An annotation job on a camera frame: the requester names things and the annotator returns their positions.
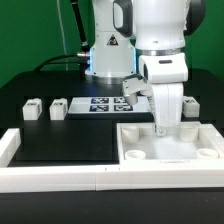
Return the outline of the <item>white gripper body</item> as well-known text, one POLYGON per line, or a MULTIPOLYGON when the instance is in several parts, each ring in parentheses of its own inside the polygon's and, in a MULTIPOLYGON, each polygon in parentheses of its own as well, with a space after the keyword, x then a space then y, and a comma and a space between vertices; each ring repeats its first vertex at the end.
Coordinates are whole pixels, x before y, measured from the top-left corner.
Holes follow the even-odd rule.
POLYGON ((183 84, 152 84, 149 98, 155 124, 160 128, 178 126, 181 121, 183 84))

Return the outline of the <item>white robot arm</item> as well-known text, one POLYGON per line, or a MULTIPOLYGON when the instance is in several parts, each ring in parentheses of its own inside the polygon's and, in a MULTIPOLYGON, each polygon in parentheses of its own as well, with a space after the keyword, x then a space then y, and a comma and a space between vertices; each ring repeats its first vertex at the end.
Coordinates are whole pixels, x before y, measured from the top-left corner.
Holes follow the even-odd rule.
POLYGON ((88 80, 120 83, 130 105, 148 98, 155 131, 179 125, 188 80, 185 37, 205 17, 205 0, 92 0, 95 43, 88 80))

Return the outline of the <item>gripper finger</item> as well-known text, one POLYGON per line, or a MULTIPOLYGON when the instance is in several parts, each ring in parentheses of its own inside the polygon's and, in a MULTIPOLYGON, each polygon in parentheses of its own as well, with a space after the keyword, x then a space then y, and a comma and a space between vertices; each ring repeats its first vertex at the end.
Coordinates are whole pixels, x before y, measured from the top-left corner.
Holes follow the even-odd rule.
POLYGON ((158 136, 165 136, 166 135, 166 129, 160 126, 156 127, 156 134, 158 136))

